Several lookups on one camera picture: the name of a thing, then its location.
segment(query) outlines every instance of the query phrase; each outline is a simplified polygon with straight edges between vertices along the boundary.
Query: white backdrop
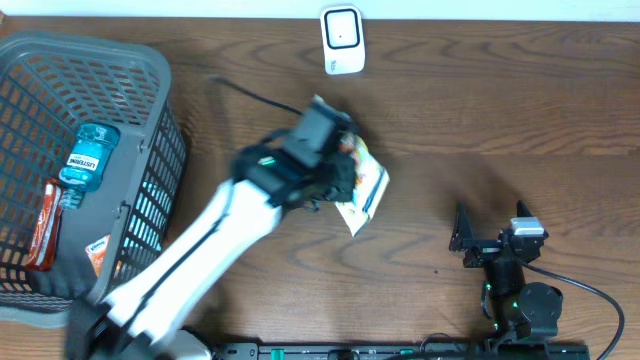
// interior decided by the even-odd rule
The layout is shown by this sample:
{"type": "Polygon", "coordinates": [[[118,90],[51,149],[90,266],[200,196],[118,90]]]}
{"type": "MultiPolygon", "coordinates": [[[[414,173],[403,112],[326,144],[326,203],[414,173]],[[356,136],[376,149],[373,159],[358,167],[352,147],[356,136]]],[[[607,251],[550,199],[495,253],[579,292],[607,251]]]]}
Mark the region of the white backdrop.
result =
{"type": "MultiPolygon", "coordinates": [[[[365,19],[640,21],[640,0],[352,0],[365,19]]],[[[0,0],[7,15],[317,18],[326,0],[0,0]]]]}

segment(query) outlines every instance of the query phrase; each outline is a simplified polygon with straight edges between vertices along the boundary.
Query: wooden table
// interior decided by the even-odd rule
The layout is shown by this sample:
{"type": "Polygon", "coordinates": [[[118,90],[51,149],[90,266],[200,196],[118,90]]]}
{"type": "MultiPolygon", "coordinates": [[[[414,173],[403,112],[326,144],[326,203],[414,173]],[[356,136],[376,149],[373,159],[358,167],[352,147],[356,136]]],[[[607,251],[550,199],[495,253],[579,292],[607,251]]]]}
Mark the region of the wooden table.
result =
{"type": "MultiPolygon", "coordinates": [[[[640,357],[640,24],[366,21],[362,73],[324,73],[319,21],[8,17],[27,30],[143,43],[166,56],[191,158],[169,238],[200,212],[240,148],[297,119],[207,76],[303,108],[313,94],[355,117],[391,183],[352,238],[332,205],[291,213],[207,294],[190,322],[213,339],[420,341],[492,330],[483,272],[450,254],[457,200],[493,236],[524,199],[551,237],[536,264],[615,297],[615,359],[640,357]]],[[[560,339],[593,358],[613,308],[565,295],[560,339]]],[[[62,330],[2,324],[2,358],[60,354],[62,330]]]]}

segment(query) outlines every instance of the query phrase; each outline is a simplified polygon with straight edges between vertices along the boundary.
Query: mouthwash bottle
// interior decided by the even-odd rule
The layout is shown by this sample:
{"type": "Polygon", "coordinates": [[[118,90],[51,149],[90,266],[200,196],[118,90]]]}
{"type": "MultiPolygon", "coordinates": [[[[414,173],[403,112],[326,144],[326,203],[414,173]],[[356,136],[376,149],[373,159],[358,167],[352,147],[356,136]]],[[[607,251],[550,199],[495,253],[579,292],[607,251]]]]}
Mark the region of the mouthwash bottle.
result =
{"type": "Polygon", "coordinates": [[[85,192],[100,187],[102,172],[118,140],[120,135],[114,127],[96,123],[80,125],[67,166],[58,175],[67,187],[60,200],[62,208],[77,209],[85,192]]]}

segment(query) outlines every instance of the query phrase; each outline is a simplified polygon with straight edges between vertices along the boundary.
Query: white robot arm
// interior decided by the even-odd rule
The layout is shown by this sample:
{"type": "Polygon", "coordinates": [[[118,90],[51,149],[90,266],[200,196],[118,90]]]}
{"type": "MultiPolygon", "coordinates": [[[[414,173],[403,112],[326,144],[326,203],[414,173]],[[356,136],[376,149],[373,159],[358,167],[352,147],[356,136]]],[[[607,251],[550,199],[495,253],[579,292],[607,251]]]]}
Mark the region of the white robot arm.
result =
{"type": "Polygon", "coordinates": [[[341,140],[357,127],[315,97],[282,146],[244,149],[196,221],[155,262],[99,302],[70,310],[69,358],[157,358],[231,264],[307,201],[351,201],[355,162],[341,140]]]}

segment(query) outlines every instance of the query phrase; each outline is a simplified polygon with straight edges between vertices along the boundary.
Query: gray plastic basket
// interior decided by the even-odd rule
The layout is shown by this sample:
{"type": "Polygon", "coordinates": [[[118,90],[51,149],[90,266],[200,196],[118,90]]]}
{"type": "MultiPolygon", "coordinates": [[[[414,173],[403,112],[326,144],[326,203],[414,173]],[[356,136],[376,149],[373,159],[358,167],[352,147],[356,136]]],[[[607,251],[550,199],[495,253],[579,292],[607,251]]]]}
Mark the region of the gray plastic basket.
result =
{"type": "Polygon", "coordinates": [[[97,301],[159,255],[187,155],[170,85],[145,46],[40,32],[0,42],[0,320],[63,326],[74,298],[97,301]],[[44,181],[85,121],[117,127],[120,142],[100,188],[63,212],[53,268],[25,271],[44,181]],[[106,234],[96,277],[85,247],[106,234]]]}

